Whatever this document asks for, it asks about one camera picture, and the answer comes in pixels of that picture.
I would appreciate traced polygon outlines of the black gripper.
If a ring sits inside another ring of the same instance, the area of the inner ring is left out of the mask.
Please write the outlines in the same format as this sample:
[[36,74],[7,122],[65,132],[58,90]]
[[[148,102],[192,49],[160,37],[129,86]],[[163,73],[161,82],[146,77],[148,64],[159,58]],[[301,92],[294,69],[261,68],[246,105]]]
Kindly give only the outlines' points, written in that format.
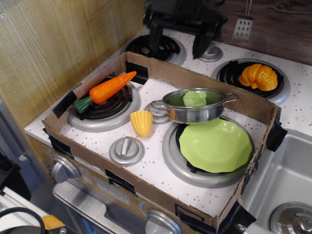
[[157,52],[163,28],[195,33],[193,58],[200,58],[212,41],[220,36],[228,18],[216,9],[223,0],[148,0],[143,23],[150,28],[150,47]]

